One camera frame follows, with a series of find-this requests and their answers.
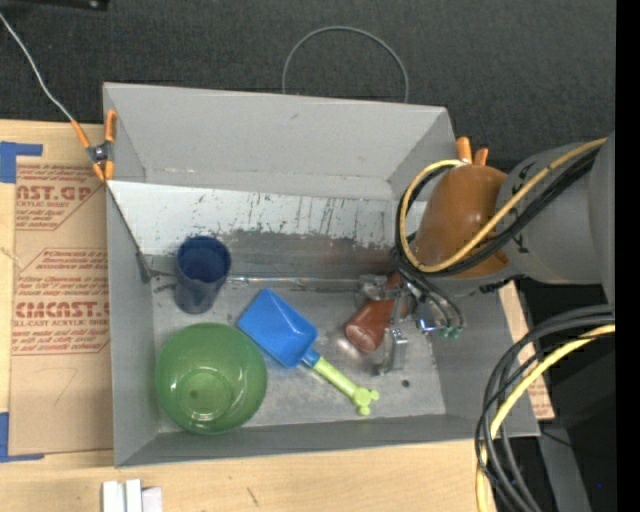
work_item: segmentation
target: yellow cable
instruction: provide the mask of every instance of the yellow cable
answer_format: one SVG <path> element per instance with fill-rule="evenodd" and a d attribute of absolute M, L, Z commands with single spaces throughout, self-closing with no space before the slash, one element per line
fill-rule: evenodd
<path fill-rule="evenodd" d="M 570 354 L 574 350 L 579 349 L 580 347 L 590 343 L 595 340 L 599 336 L 603 334 L 611 334 L 616 332 L 616 325 L 609 324 L 604 325 L 602 327 L 598 327 L 586 333 L 584 337 L 578 338 L 576 340 L 568 342 L 566 345 L 563 345 L 559 349 L 554 350 L 551 354 L 549 354 L 546 358 L 544 358 L 540 364 L 538 364 L 530 373 L 527 374 L 526 377 L 522 379 L 518 383 L 518 385 L 511 391 L 507 399 L 498 409 L 493 421 L 490 426 L 490 434 L 491 439 L 495 439 L 498 429 L 500 425 L 504 422 L 507 415 L 513 409 L 513 406 L 518 401 L 518 399 L 522 396 L 522 394 L 527 390 L 527 388 L 531 385 L 531 383 L 536 380 L 542 373 L 544 373 L 550 366 L 557 363 L 560 359 Z M 482 447 L 480 453 L 481 462 L 486 465 L 487 463 L 487 449 L 485 446 Z M 485 483 L 485 475 L 480 469 L 480 463 L 478 463 L 476 467 L 476 504 L 478 510 L 480 512 L 488 512 L 488 506 L 485 503 L 486 499 L 486 489 L 484 486 Z"/>
<path fill-rule="evenodd" d="M 528 181 L 515 195 L 507 201 L 507 203 L 500 208 L 500 210 L 491 218 L 491 220 L 475 235 L 462 249 L 456 252 L 453 256 L 450 256 L 445 261 L 438 263 L 437 265 L 425 265 L 421 263 L 411 251 L 409 247 L 409 242 L 407 240 L 407 232 L 406 232 L 406 215 L 407 209 L 409 205 L 409 197 L 413 193 L 414 189 L 418 186 L 418 184 L 427 176 L 429 173 L 433 172 L 440 167 L 444 167 L 445 165 L 461 165 L 463 162 L 458 162 L 457 164 L 452 164 L 454 162 L 452 160 L 443 160 L 441 162 L 436 162 L 435 164 L 431 164 L 429 167 L 425 168 L 421 171 L 415 179 L 411 182 L 405 194 L 403 196 L 403 200 L 400 205 L 400 242 L 402 245 L 402 249 L 406 258 L 411 262 L 411 264 L 418 270 L 422 272 L 438 272 L 440 270 L 444 270 L 451 265 L 458 263 L 462 258 L 464 258 L 469 252 L 471 252 L 474 247 L 476 247 L 490 232 L 495 226 L 502 220 L 502 218 L 507 215 L 507 213 L 522 200 L 522 198 L 529 193 L 529 191 L 535 187 L 541 180 L 543 180 L 552 170 L 555 168 L 565 164 L 572 158 L 585 153 L 593 148 L 602 146 L 606 138 L 594 140 L 583 144 L 582 146 L 575 148 L 561 157 L 557 158 L 553 162 L 551 162 L 547 167 L 539 171 L 530 181 Z"/>

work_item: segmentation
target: blue plastic shovel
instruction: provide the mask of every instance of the blue plastic shovel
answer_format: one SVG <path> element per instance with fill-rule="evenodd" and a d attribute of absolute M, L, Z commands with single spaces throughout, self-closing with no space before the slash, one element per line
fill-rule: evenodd
<path fill-rule="evenodd" d="M 354 384 L 313 350 L 315 326 L 272 290 L 262 290 L 237 325 L 283 366 L 293 368 L 303 362 L 322 375 L 351 399 L 359 415 L 368 416 L 369 404 L 380 398 L 377 391 Z"/>

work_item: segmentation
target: yellow-green handle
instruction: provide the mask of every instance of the yellow-green handle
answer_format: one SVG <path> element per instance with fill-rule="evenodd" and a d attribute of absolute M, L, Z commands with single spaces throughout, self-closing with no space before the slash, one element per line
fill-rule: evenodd
<path fill-rule="evenodd" d="M 320 357 L 318 362 L 312 367 L 336 388 L 347 395 L 360 416 L 369 416 L 371 409 L 369 404 L 380 398 L 380 393 L 374 389 L 367 389 L 354 384 L 344 373 L 337 370 L 324 357 Z"/>

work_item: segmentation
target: brown bottle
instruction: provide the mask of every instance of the brown bottle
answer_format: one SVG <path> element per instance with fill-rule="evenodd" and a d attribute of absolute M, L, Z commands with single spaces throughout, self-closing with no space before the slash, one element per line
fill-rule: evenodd
<path fill-rule="evenodd" d="M 387 279 L 385 288 L 391 290 L 401 283 L 400 276 L 393 273 Z M 394 302 L 393 299 L 367 301 L 347 322 L 347 339 L 363 352 L 374 352 L 384 340 L 384 332 L 389 327 Z"/>

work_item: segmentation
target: blue tape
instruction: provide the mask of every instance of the blue tape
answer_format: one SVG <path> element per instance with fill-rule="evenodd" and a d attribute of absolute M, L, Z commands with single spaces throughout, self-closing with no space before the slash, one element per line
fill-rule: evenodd
<path fill-rule="evenodd" d="M 18 156 L 42 156 L 42 144 L 0 142 L 0 183 L 16 182 Z"/>
<path fill-rule="evenodd" d="M 38 460 L 43 455 L 19 455 L 9 457 L 7 453 L 7 444 L 9 443 L 9 413 L 0 413 L 0 463 L 13 462 L 19 460 Z"/>

